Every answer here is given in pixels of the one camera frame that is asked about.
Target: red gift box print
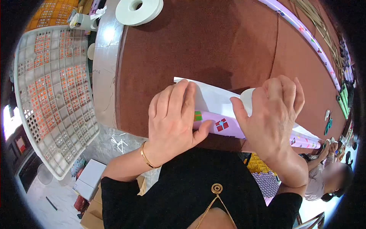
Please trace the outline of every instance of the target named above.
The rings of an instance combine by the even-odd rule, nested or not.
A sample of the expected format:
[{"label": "red gift box print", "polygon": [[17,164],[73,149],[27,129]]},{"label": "red gift box print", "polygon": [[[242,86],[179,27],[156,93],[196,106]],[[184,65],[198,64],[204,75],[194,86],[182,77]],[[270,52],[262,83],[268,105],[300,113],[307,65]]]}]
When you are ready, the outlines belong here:
[{"label": "red gift box print", "polygon": [[222,131],[223,129],[226,129],[229,127],[229,124],[227,123],[226,119],[221,119],[220,121],[215,123],[216,128],[218,131]]}]

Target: black top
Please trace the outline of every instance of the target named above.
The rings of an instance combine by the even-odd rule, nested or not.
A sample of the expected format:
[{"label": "black top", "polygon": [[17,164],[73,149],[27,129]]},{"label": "black top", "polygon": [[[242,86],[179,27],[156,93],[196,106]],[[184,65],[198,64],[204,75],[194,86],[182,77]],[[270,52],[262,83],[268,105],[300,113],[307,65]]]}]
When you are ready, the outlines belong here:
[{"label": "black top", "polygon": [[[103,220],[110,228],[184,228],[220,197],[238,228],[292,228],[302,198],[296,193],[275,196],[267,207],[255,179],[230,152],[193,148],[161,167],[159,181],[137,196],[137,180],[101,180]],[[212,207],[225,211],[220,200]]]}]

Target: gold necklace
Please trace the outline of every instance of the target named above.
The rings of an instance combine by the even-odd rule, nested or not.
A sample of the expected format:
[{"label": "gold necklace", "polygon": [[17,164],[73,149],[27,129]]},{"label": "gold necklace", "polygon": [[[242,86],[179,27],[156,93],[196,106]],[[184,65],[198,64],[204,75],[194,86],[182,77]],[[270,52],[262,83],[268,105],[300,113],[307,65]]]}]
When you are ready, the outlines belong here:
[{"label": "gold necklace", "polygon": [[[195,227],[195,229],[197,229],[199,227],[199,225],[202,223],[203,218],[205,217],[206,213],[208,212],[208,210],[210,210],[211,206],[213,205],[213,203],[215,202],[216,199],[219,199],[221,201],[221,203],[224,205],[224,202],[221,200],[221,198],[219,197],[219,194],[223,191],[223,186],[221,184],[213,184],[211,186],[211,192],[213,192],[214,194],[216,194],[216,197],[213,199],[213,201],[210,203],[210,205],[208,206],[208,208],[206,208],[205,212],[202,214],[201,218],[199,219],[199,222],[197,224],[197,226]],[[226,206],[224,205],[226,213],[229,215],[231,222],[234,226],[235,229],[238,229],[234,223],[234,220],[232,219],[228,209],[226,208]]]}]

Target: yellow crate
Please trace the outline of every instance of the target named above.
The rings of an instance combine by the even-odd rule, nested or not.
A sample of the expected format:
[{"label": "yellow crate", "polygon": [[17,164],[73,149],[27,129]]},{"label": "yellow crate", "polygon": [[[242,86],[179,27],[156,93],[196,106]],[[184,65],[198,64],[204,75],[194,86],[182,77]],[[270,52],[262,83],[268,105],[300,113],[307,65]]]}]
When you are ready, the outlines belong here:
[{"label": "yellow crate", "polygon": [[258,157],[257,154],[252,154],[247,168],[250,173],[268,173],[271,169]]}]

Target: brown table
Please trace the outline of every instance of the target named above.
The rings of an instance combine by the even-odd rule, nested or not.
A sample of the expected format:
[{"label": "brown table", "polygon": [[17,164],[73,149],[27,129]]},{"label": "brown table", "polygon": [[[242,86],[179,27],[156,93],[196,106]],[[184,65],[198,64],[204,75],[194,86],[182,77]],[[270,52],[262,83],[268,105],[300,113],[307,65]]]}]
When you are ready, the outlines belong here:
[{"label": "brown table", "polygon": [[[302,20],[331,59],[329,48],[311,21],[288,0],[280,2]],[[313,4],[319,7],[333,39],[338,42],[324,10],[317,0]],[[298,77],[304,88],[306,102],[296,120],[298,124],[321,139],[332,136],[338,139],[342,132],[345,119],[323,63],[288,22],[256,0],[165,0],[162,12],[151,22],[124,27],[122,42],[115,94],[111,95],[115,99],[112,125],[120,130],[147,137],[150,100],[172,84],[174,76],[241,93],[283,74]],[[93,85],[98,86],[94,77]],[[332,111],[333,126],[324,136],[326,110]],[[210,134],[200,146],[250,151],[244,142]],[[310,152],[302,148],[296,151]]]}]

